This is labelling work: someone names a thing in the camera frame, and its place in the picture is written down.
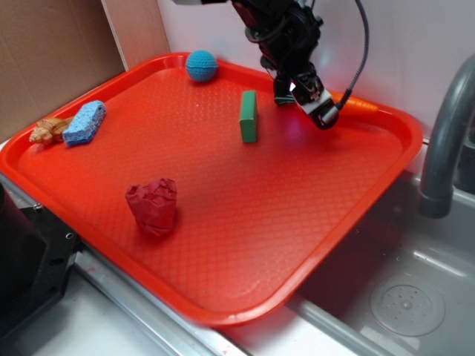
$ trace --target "faucet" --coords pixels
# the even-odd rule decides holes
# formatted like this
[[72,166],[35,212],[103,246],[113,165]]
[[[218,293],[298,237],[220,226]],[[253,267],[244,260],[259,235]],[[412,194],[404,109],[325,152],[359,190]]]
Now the faucet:
[[418,211],[442,218],[453,187],[475,194],[475,55],[461,66],[445,94],[422,170]]

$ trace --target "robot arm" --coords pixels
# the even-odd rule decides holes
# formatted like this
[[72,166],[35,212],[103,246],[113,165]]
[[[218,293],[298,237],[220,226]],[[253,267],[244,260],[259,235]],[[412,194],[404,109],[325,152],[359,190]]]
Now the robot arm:
[[[176,4],[211,4],[227,0],[173,0]],[[246,37],[259,45],[261,65],[274,73],[275,101],[290,96],[320,129],[331,128],[338,109],[310,61],[323,21],[295,0],[232,0],[246,25]]]

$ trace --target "green rectangular sponge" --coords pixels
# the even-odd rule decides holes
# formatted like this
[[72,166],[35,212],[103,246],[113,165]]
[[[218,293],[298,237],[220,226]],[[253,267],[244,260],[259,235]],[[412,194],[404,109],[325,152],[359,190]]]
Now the green rectangular sponge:
[[243,142],[256,142],[258,140],[258,101],[254,90],[243,93],[239,123]]

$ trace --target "sink drain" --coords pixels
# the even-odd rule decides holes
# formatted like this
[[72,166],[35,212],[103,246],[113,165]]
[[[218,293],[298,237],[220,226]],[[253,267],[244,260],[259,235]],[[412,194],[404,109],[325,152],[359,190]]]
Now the sink drain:
[[440,294],[414,277],[391,278],[376,286],[371,310],[383,327],[404,336],[432,332],[445,314]]

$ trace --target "toy shell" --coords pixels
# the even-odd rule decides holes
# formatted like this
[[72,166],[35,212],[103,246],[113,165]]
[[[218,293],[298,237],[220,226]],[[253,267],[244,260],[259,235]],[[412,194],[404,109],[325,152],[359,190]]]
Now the toy shell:
[[49,145],[52,142],[62,142],[62,132],[68,128],[73,118],[74,116],[69,119],[48,117],[37,122],[37,127],[31,132],[30,142],[42,143],[43,145]]

